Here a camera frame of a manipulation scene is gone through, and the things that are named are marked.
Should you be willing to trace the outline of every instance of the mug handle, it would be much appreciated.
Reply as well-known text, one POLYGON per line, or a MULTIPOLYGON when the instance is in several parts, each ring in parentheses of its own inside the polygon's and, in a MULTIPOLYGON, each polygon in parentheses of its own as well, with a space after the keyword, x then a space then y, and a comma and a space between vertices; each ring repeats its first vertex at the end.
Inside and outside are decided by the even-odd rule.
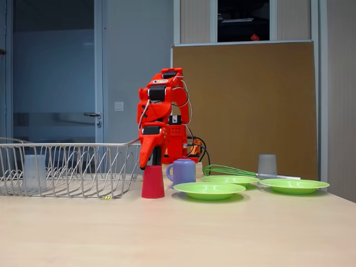
POLYGON ((169 166, 167 167, 167 170, 166 170, 167 178, 171 181, 173 181, 173 177, 170 175, 169 171, 171 170, 172 167, 173 167, 173 164, 169 164, 169 166))

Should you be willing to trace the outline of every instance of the red robot arm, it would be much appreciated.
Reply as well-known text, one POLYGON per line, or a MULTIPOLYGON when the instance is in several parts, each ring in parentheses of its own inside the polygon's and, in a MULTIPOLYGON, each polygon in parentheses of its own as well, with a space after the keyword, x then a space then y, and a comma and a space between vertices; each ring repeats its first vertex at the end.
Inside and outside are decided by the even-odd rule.
POLYGON ((146 88, 139 89, 137 123, 141 142, 140 168, 144 169, 152 154, 152 164, 171 163, 187 155, 185 125, 189 122, 188 94, 182 81, 182 68, 164 68, 146 88), (180 109, 180 121, 170 115, 172 103, 180 109))

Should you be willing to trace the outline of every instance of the purple mug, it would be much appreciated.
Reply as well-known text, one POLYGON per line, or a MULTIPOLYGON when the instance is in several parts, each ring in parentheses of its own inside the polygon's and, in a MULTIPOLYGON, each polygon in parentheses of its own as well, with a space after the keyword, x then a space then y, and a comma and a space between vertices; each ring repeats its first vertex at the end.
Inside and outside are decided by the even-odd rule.
POLYGON ((171 188, 178 184, 184 184, 186 182, 195 182, 195 162, 193 160, 176 160, 172 164, 169 164, 166 175, 169 180, 173 182, 171 188), (173 167, 173 177, 170 176, 169 171, 173 167))

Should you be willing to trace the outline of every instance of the door handle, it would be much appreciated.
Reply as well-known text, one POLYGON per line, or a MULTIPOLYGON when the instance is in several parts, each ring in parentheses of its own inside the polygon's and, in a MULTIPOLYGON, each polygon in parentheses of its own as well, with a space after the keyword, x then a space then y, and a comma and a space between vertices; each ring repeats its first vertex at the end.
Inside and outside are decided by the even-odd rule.
POLYGON ((84 116, 101 118, 101 113, 84 113, 84 116))

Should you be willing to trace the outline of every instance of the black cable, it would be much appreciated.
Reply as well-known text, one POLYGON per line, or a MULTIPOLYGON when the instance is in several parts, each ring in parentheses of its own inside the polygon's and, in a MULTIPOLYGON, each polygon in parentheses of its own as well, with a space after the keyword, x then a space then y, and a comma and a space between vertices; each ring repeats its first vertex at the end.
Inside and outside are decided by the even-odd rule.
POLYGON ((200 146, 200 147, 202 147, 203 149, 204 149, 204 151, 206 152, 206 154, 207 154, 207 161, 208 161, 208 164, 210 165, 210 156, 209 156, 209 153, 208 153, 208 151, 206 150, 206 148, 205 147, 203 147, 203 146, 201 146, 201 145, 198 145, 198 144, 194 144, 195 146, 200 146))
MULTIPOLYGON (((204 142, 203 139, 201 139, 200 137, 197 137, 197 136, 194 136, 194 138, 200 140, 204 144, 204 147, 206 148, 206 143, 204 142)), ((201 162, 202 158, 205 156, 205 152, 206 152, 206 150, 204 150, 204 153, 201 155, 199 162, 201 162)))
POLYGON ((179 86, 178 88, 183 88, 183 90, 187 94, 187 100, 184 102, 183 105, 176 105, 176 104, 173 104, 173 103, 172 103, 172 105, 175 106, 175 107, 182 107, 182 106, 185 106, 188 103, 188 101, 189 101, 189 93, 188 93, 188 90, 186 88, 184 88, 184 87, 180 87, 179 86))
MULTIPOLYGON (((192 138, 193 138, 193 145, 194 145, 194 135, 193 135, 191 129, 188 127, 187 124, 185 124, 185 127, 188 129, 189 134, 192 136, 192 138)), ((194 146, 191 148, 191 150, 189 151, 189 153, 187 154, 187 156, 189 156, 189 155, 193 152, 193 149, 194 149, 194 146)))

